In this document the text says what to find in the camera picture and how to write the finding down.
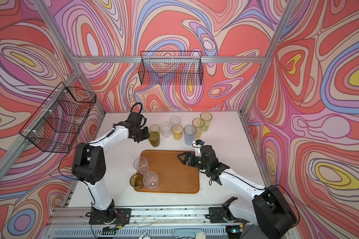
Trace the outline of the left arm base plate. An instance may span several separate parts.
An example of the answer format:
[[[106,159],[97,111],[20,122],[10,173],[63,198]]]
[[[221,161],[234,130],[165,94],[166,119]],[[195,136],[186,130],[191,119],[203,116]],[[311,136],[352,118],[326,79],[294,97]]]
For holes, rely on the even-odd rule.
[[[91,211],[86,213],[89,218],[90,225],[119,225],[123,226],[129,224],[132,209],[130,208],[117,208],[107,211],[100,211],[91,208]]]

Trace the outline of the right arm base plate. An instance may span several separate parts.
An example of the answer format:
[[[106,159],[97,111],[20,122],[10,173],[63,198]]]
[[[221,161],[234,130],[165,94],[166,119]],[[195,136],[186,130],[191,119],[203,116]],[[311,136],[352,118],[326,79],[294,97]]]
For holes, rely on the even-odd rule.
[[[248,223],[244,219],[235,218],[228,210],[222,207],[209,207],[205,218],[210,220],[211,223],[242,223],[244,225]]]

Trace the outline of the brown plastic tray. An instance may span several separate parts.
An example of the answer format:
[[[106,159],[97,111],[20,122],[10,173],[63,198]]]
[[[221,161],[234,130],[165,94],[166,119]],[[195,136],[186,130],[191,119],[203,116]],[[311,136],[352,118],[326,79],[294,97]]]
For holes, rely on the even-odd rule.
[[[146,186],[137,192],[196,194],[200,189],[199,171],[197,168],[183,165],[177,156],[183,151],[144,150],[141,153],[149,162],[152,172],[157,173],[159,184],[156,189]]]

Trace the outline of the clear glass back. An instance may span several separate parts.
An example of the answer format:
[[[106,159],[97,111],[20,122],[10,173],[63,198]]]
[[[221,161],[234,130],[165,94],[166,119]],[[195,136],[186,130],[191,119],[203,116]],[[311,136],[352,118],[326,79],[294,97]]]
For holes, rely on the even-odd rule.
[[[148,172],[143,176],[143,184],[148,189],[156,189],[159,185],[159,176],[155,172]]]

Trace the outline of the pale green glass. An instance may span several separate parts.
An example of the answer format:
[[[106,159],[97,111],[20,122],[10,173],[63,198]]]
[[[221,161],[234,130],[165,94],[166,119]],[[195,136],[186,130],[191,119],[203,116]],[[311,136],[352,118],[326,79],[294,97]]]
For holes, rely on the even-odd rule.
[[[160,126],[158,124],[153,124],[149,127],[149,131],[160,133]]]

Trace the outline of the tall clear glass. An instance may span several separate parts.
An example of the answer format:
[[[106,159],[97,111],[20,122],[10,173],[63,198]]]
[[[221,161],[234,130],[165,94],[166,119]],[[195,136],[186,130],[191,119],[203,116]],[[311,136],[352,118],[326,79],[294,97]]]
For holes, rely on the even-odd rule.
[[[169,122],[164,122],[160,125],[161,136],[164,138],[169,138],[172,135],[172,125]]]

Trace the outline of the tall olive textured glass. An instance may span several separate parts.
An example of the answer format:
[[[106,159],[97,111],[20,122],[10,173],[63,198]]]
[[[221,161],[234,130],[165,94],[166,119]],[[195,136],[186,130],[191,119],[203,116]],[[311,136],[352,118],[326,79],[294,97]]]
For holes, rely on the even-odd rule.
[[[149,142],[152,147],[160,145],[160,134],[157,131],[150,132]]]

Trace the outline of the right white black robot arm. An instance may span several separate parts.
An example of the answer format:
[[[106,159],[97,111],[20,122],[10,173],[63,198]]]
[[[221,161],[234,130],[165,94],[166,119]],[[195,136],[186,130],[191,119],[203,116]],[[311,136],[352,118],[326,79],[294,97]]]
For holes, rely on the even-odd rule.
[[[299,219],[278,186],[251,182],[220,162],[211,145],[199,140],[193,144],[194,152],[178,154],[178,160],[205,174],[210,183],[229,188],[246,200],[242,203],[232,196],[219,208],[210,208],[208,217],[212,223],[251,222],[269,239],[280,239],[297,226]]]

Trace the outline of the short amber textured glass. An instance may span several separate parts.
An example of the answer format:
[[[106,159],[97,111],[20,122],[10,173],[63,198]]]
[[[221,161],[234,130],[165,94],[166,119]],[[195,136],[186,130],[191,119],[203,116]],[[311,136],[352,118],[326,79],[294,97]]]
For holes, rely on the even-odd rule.
[[[132,175],[130,180],[129,180],[129,183],[134,189],[143,188],[144,187],[143,175],[141,175],[139,173],[136,173],[136,174]]]

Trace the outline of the clear faceted glass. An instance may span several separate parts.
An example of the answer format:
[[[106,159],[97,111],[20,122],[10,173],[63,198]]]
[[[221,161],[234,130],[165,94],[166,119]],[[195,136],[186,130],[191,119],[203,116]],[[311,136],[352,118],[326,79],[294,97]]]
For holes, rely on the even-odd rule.
[[[141,175],[145,175],[150,171],[149,161],[145,157],[136,158],[133,163],[133,166],[137,170],[137,172]]]

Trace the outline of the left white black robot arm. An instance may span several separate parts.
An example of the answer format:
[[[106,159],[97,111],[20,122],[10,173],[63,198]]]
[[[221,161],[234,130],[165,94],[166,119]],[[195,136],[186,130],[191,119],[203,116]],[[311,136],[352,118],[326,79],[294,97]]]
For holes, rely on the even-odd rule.
[[[125,121],[113,124],[112,129],[100,138],[77,146],[72,174],[83,182],[92,196],[90,223],[110,224],[117,217],[114,200],[105,185],[105,154],[125,139],[139,143],[150,137],[147,119],[138,112],[129,112]]]

